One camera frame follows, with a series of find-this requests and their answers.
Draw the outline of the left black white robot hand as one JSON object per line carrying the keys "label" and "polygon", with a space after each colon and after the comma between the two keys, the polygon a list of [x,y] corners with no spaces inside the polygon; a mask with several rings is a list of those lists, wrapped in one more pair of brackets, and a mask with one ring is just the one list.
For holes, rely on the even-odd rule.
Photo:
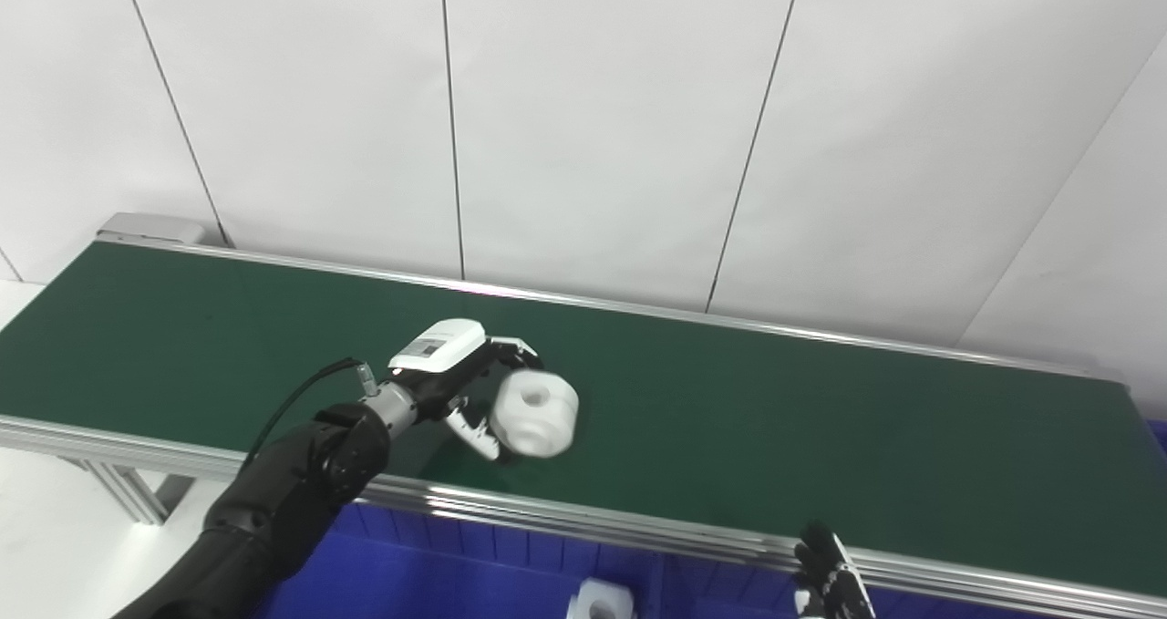
{"label": "left black white robot hand", "polygon": [[488,461],[503,462],[511,454],[489,420],[471,424],[464,408],[470,405],[471,383],[492,366],[510,370],[543,370],[537,352],[517,338],[490,336],[483,324],[467,317],[450,317],[431,325],[387,361],[387,385],[411,398],[413,423],[442,420],[463,443]]}

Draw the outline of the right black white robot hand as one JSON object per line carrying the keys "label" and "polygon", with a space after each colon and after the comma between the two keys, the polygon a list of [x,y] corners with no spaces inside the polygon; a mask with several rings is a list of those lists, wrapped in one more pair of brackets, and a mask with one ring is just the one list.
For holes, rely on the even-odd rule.
{"label": "right black white robot hand", "polygon": [[794,605],[801,618],[875,618],[871,594],[837,533],[822,521],[801,529]]}

